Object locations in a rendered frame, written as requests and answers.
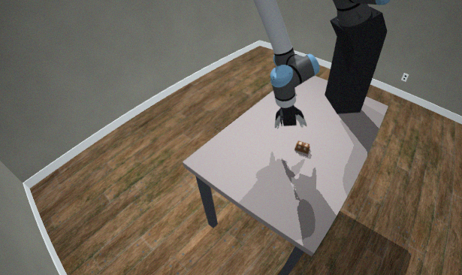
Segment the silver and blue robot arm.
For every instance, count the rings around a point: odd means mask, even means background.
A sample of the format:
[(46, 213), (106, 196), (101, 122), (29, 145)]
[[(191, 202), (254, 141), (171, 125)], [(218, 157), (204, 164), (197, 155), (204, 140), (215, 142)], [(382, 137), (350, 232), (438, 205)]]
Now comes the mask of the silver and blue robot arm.
[[(350, 27), (361, 24), (370, 17), (372, 12), (367, 4), (386, 5), (390, 0), (333, 2), (337, 9), (338, 23)], [(295, 87), (319, 73), (319, 63), (311, 54), (299, 56), (294, 53), (276, 0), (254, 0), (254, 3), (273, 48), (273, 62), (276, 67), (270, 73), (270, 82), (276, 104), (283, 108), (291, 107), (296, 102)]]

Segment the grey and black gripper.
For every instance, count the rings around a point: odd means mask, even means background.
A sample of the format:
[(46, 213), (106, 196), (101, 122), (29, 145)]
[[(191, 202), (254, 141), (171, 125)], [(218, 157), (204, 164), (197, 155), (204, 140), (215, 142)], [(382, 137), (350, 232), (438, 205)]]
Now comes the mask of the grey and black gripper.
[[(283, 113), (283, 112), (287, 112), (287, 116), (286, 116), (286, 113)], [(278, 129), (280, 123), (281, 123), (281, 126), (282, 126), (282, 123), (283, 123), (283, 126), (297, 125), (296, 120), (300, 123), (300, 127), (303, 128), (303, 123), (306, 126), (306, 120), (304, 119), (303, 113), (299, 109), (297, 109), (294, 105), (292, 105), (291, 107), (287, 107), (287, 108), (281, 107), (276, 112), (275, 128)]]

